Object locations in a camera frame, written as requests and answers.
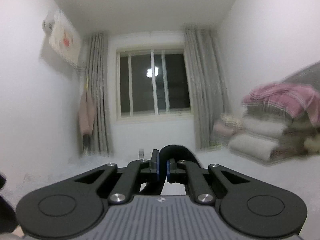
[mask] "floor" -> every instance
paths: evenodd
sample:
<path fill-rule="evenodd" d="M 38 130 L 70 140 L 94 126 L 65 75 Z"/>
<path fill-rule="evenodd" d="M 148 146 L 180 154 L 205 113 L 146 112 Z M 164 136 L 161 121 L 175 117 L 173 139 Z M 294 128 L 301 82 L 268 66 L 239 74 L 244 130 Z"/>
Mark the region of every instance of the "floor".
<path fill-rule="evenodd" d="M 227 149 L 199 152 L 196 156 L 203 167 L 207 167 L 211 163 L 218 163 L 297 194 L 304 200 L 308 208 L 308 217 L 300 236 L 304 240 L 320 238 L 320 227 L 318 226 L 320 221 L 320 155 L 304 159 L 291 159 L 271 166 L 264 166 L 250 159 L 232 154 Z M 129 161 L 131 161 L 131 158 L 85 157 L 75 163 L 69 163 L 66 167 L 61 167 L 56 174 L 50 174 L 45 178 L 29 174 L 22 185 L 14 188 L 6 185 L 2 190 L 2 195 L 13 206 L 16 206 L 22 196 L 34 189 L 75 176 L 98 167 L 102 163 L 116 162 L 119 167 L 124 167 Z M 183 194 L 185 194 L 184 187 L 179 184 L 166 183 L 162 191 L 162 195 Z"/>

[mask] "white wall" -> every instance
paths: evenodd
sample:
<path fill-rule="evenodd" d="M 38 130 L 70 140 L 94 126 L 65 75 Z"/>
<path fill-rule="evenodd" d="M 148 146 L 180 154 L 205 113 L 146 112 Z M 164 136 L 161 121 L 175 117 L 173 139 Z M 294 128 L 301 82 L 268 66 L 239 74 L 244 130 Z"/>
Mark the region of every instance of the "white wall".
<path fill-rule="evenodd" d="M 116 50 L 139 49 L 152 46 L 183 46 L 182 32 L 132 33 L 109 38 L 108 45 L 108 99 L 110 106 L 111 132 L 115 156 L 138 157 L 140 148 L 145 156 L 153 149 L 168 144 L 180 144 L 195 150 L 193 116 L 162 118 L 152 122 L 122 122 L 116 120 Z"/>
<path fill-rule="evenodd" d="M 218 28 L 234 114 L 257 85 L 320 60 L 320 0 L 236 0 Z"/>
<path fill-rule="evenodd" d="M 8 186 L 78 155 L 76 72 L 42 30 L 53 0 L 0 0 L 0 171 Z"/>

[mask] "pink blanket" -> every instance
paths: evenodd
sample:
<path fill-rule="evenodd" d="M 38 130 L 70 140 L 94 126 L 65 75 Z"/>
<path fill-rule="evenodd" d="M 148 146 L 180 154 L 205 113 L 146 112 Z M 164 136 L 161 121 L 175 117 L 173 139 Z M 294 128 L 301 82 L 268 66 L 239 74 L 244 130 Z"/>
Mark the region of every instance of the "pink blanket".
<path fill-rule="evenodd" d="M 320 94 L 312 86 L 273 83 L 258 87 L 244 97 L 244 105 L 266 104 L 298 118 L 307 111 L 313 126 L 320 126 Z"/>

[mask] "gray headboard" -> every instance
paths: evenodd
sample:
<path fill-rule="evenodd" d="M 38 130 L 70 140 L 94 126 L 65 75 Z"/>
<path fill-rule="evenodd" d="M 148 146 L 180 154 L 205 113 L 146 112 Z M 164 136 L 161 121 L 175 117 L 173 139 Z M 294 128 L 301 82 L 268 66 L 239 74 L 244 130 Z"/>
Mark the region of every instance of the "gray headboard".
<path fill-rule="evenodd" d="M 283 82 L 311 85 L 320 91 L 320 61 L 285 78 Z"/>

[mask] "folded towel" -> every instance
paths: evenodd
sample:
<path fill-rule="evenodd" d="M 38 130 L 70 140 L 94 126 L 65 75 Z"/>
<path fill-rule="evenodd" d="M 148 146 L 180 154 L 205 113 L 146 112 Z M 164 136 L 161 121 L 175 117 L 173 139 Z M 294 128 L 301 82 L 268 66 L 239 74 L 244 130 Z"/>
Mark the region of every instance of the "folded towel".
<path fill-rule="evenodd" d="M 231 150 L 241 152 L 264 162 L 271 162 L 303 153 L 303 142 L 301 147 L 297 147 L 294 144 L 281 145 L 279 140 L 264 138 L 249 133 L 233 136 L 228 147 Z"/>
<path fill-rule="evenodd" d="M 243 124 L 246 131 L 271 138 L 280 138 L 284 135 L 306 138 L 316 133 L 316 129 L 311 125 L 310 121 L 288 122 L 245 115 Z"/>
<path fill-rule="evenodd" d="M 92 135 L 95 106 L 89 91 L 84 90 L 80 99 L 79 125 L 81 135 Z"/>
<path fill-rule="evenodd" d="M 300 84 L 268 84 L 255 88 L 243 99 L 243 104 L 273 106 L 292 119 L 308 113 L 313 126 L 320 126 L 320 94 L 312 86 Z"/>
<path fill-rule="evenodd" d="M 246 134 L 263 139 L 263 140 L 274 140 L 279 144 L 279 147 L 281 148 L 295 148 L 295 149 L 301 149 L 303 148 L 303 143 L 307 136 L 300 136 L 300 135 L 282 135 L 278 138 L 271 138 L 267 136 L 262 136 L 260 134 L 256 134 L 253 132 L 245 132 Z"/>
<path fill-rule="evenodd" d="M 213 126 L 213 131 L 225 137 L 231 137 L 236 133 L 236 129 L 227 127 L 221 121 L 216 121 Z"/>

